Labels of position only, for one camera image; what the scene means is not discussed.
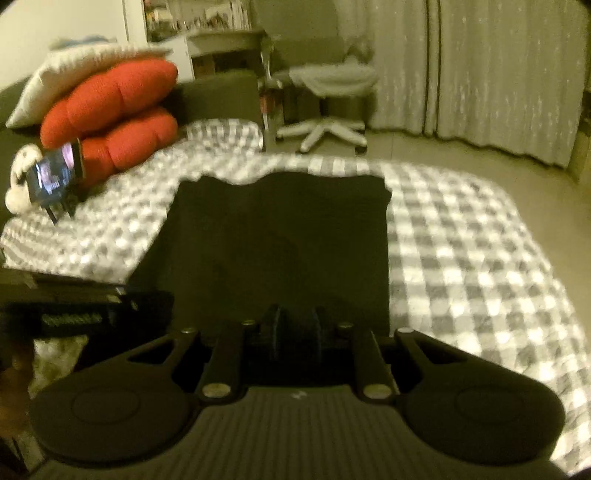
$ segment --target red pillow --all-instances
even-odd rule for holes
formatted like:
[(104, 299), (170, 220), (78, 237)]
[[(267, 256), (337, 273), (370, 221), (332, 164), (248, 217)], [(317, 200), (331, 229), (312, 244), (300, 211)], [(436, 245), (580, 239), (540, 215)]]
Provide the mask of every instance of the red pillow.
[(59, 100), (43, 119), (41, 143), (58, 148), (156, 105), (173, 89), (174, 63), (163, 59), (130, 60), (97, 73)]
[(88, 189), (113, 173), (135, 167), (177, 139), (177, 121), (157, 106), (119, 124), (104, 137), (82, 141)]

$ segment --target tiled floor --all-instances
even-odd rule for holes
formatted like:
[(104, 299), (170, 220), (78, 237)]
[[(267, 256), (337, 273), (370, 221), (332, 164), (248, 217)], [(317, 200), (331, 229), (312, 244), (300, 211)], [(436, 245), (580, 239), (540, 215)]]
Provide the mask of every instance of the tiled floor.
[[(503, 187), (554, 265), (591, 338), (591, 191), (579, 187), (558, 168), (461, 141), (444, 142), (402, 132), (369, 132), (368, 144), (369, 159), (467, 171)], [(293, 152), (297, 147), (298, 142), (291, 139), (267, 145), (269, 152)], [(354, 155), (353, 147), (335, 138), (326, 138), (314, 152)]]

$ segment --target checkered bedspread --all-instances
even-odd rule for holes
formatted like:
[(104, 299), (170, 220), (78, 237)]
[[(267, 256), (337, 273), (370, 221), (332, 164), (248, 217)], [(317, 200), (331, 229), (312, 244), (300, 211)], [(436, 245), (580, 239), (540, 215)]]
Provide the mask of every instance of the checkered bedspread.
[(10, 221), (7, 266), (123, 282), (166, 219), (181, 179), (203, 173), (250, 183), (278, 170), (383, 176), (391, 330), (411, 326), (542, 381), (561, 398), (566, 427), (553, 455), (567, 472), (591, 462), (591, 381), (583, 329), (564, 286), (509, 196), (465, 173), (385, 161), (267, 155), (254, 124), (198, 122), (188, 139), (111, 178), (53, 226), (44, 213)]

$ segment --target white pillow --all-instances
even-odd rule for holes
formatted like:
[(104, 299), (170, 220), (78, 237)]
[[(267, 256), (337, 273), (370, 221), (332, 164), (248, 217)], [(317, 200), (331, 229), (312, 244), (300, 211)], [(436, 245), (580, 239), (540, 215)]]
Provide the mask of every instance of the white pillow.
[(170, 49), (156, 44), (95, 43), (50, 52), (31, 76), (17, 107), (6, 122), (8, 128), (40, 124), (56, 100), (90, 75), (122, 60), (164, 57)]

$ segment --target phone screen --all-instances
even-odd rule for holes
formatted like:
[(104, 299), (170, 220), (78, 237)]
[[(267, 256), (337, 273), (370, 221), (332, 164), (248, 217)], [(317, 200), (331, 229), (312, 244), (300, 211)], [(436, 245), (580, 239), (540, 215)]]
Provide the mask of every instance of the phone screen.
[(64, 144), (49, 151), (27, 171), (29, 198), (42, 207), (58, 203), (67, 187), (82, 177), (80, 143)]

